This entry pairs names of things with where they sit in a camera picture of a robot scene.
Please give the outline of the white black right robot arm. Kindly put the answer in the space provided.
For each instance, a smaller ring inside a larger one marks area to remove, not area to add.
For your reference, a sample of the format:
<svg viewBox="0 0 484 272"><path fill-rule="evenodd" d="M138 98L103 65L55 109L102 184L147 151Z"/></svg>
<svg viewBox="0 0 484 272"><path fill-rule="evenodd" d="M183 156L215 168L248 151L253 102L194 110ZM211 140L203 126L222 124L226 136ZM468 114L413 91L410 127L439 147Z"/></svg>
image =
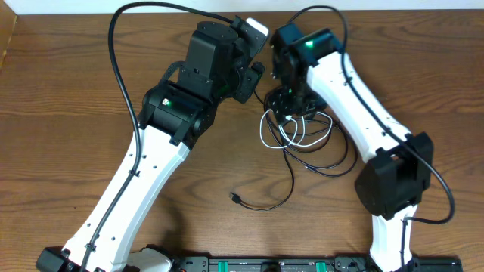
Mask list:
<svg viewBox="0 0 484 272"><path fill-rule="evenodd" d="M390 115L355 71L345 43L329 29L305 36L288 23L275 31L270 45L282 89L268 96L267 106L278 126L294 115L333 110L365 163L355 190L372 215L370 257L381 271L409 267L410 219L430 185L430 137L413 135Z"/></svg>

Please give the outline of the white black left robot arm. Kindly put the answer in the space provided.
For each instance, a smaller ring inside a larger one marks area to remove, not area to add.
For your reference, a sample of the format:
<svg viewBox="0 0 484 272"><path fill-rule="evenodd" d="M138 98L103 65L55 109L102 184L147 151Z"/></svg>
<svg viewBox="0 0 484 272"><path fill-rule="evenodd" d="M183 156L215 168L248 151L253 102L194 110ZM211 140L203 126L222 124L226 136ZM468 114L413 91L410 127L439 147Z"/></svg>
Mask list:
<svg viewBox="0 0 484 272"><path fill-rule="evenodd" d="M138 130L104 194L61 247L43 249L40 271L168 271L156 249L132 252L135 236L172 173L213 124L227 98L246 102L264 66L254 57L269 36L253 18L229 25L203 21L184 60L172 63L144 96Z"/></svg>

